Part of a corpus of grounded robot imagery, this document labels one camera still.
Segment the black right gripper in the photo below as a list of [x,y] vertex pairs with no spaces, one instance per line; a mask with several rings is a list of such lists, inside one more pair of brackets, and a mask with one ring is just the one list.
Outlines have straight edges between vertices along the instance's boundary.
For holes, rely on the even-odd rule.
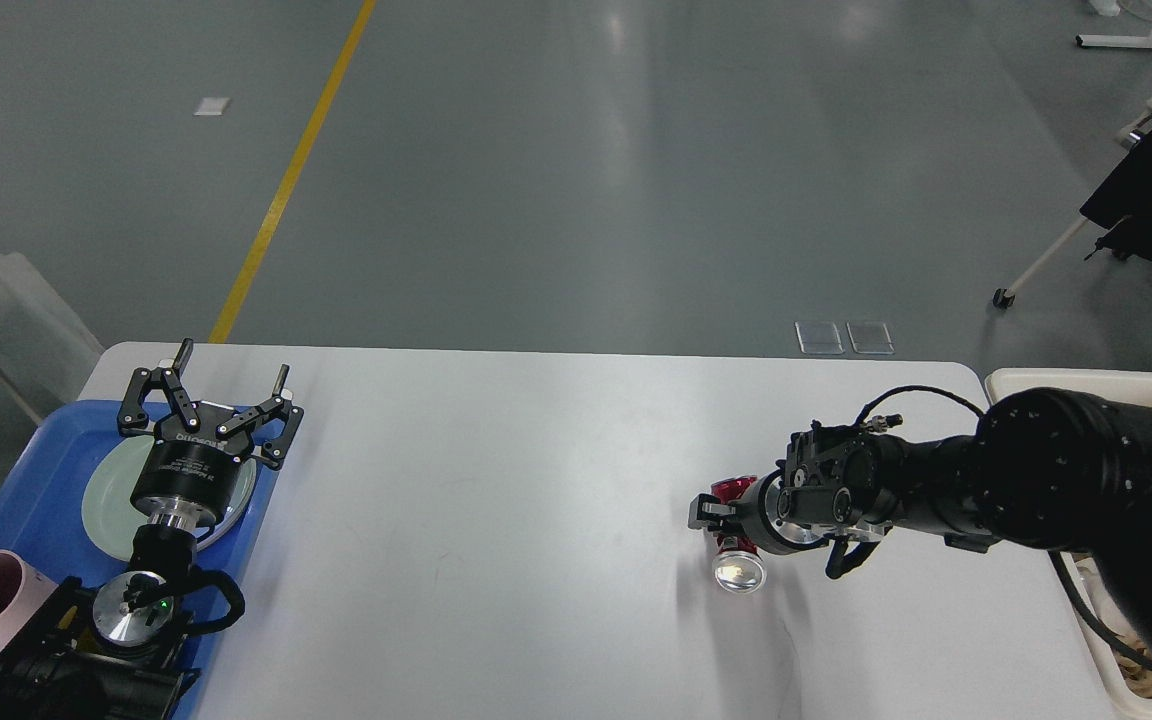
[[700,493],[687,509],[687,528],[708,533],[742,533],[761,552],[776,556],[823,548],[827,539],[810,526],[781,518],[782,471],[756,478],[736,497]]

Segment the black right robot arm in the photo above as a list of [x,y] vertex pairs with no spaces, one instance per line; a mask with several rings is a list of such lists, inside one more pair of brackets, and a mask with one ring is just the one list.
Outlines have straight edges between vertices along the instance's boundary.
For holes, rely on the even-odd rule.
[[975,410],[973,434],[914,444],[876,404],[791,433],[771,473],[717,482],[687,525],[719,556],[827,548],[826,575],[861,568],[893,528],[983,553],[1000,541],[1085,553],[1152,670],[1152,407],[1039,387]]

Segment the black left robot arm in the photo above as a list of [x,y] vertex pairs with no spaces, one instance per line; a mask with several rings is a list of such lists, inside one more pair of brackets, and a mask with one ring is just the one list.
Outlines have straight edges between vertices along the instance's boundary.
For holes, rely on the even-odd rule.
[[198,564],[197,529],[227,515],[248,462],[282,469],[303,419],[279,367],[270,397],[236,410],[188,395],[192,340],[142,366],[116,414],[124,438],[146,437],[126,569],[97,588],[68,577],[0,650],[0,719],[169,719],[200,670],[187,643],[237,623],[247,601],[227,571]]

